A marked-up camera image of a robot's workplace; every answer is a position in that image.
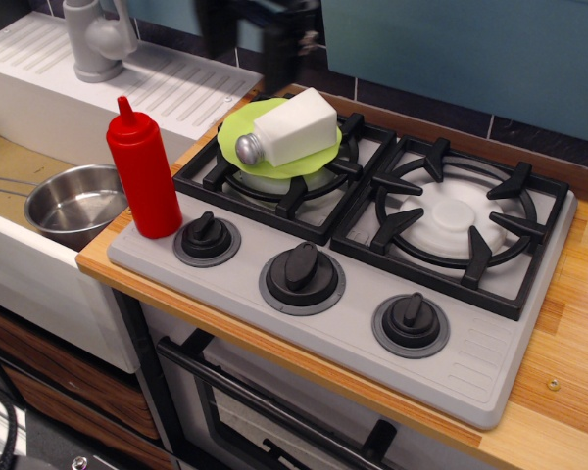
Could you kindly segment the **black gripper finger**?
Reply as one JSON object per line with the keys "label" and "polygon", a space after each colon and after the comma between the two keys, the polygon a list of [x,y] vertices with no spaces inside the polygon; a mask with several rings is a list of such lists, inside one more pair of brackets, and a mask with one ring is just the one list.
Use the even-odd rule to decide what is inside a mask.
{"label": "black gripper finger", "polygon": [[264,90],[273,94],[293,83],[303,58],[318,47],[317,9],[282,11],[263,30]]}
{"label": "black gripper finger", "polygon": [[207,57],[219,59],[237,45],[238,17],[230,1],[200,2],[200,29]]}

